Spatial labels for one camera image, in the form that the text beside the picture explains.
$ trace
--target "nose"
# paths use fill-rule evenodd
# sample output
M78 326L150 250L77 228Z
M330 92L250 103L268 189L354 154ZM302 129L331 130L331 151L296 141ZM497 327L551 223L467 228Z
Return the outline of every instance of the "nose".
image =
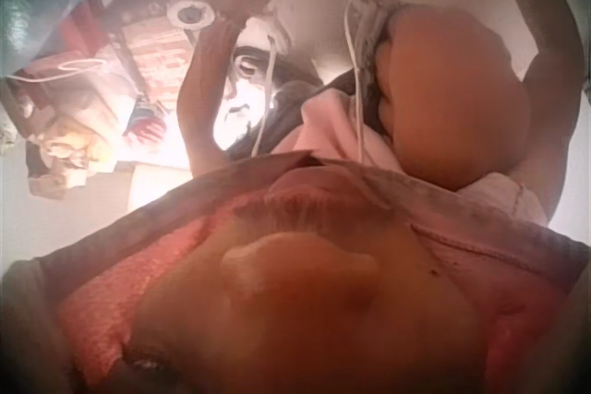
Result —
M373 257L313 233L277 233L229 250L222 262L233 305L266 315L326 316L368 309L378 290Z

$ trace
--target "pink shirt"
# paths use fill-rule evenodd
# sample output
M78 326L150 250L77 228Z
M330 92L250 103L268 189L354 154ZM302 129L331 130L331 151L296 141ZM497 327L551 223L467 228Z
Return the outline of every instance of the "pink shirt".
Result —
M356 125L349 114L349 103L349 97L339 90L326 90L310 99L302 107L304 124L273 153L309 150L322 159L358 161ZM364 139L366 166L404 174L392 147L368 126L364 126ZM491 173L458 194L515 218L548 226L548 218L536 195L506 175Z

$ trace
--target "wall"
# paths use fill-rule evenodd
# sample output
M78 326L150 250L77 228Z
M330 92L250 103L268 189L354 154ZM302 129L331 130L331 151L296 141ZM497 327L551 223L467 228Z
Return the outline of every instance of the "wall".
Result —
M0 158L0 267L44 256L127 213L131 173L99 174L64 201L29 193L24 141Z
M591 106L585 97L571 142L564 192L550 228L591 245Z

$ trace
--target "person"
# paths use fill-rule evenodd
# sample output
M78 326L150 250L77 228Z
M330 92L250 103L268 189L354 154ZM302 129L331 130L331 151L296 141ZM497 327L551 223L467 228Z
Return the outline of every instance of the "person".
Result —
M376 51L367 163L335 89L273 155L233 162L213 118L268 1L223 0L199 39L178 103L196 180L9 272L3 347L22 375L69 368L94 393L516 389L581 276L585 300L586 246L531 223L556 208L582 86L564 0L518 0L540 49L523 83L466 13L405 7Z
M269 1L223 0L225 20L199 40L177 108L196 176L236 159L234 149L217 148L213 123L237 36ZM366 123L377 123L365 128L366 163L545 225L561 197L584 58L565 0L517 2L538 47L523 82L502 39L470 14L427 6L394 12L375 52L379 97L376 115L367 115ZM266 152L310 149L356 161L345 96L324 90L306 101L296 111L303 125L291 133L269 124ZM238 158L249 154L247 149Z

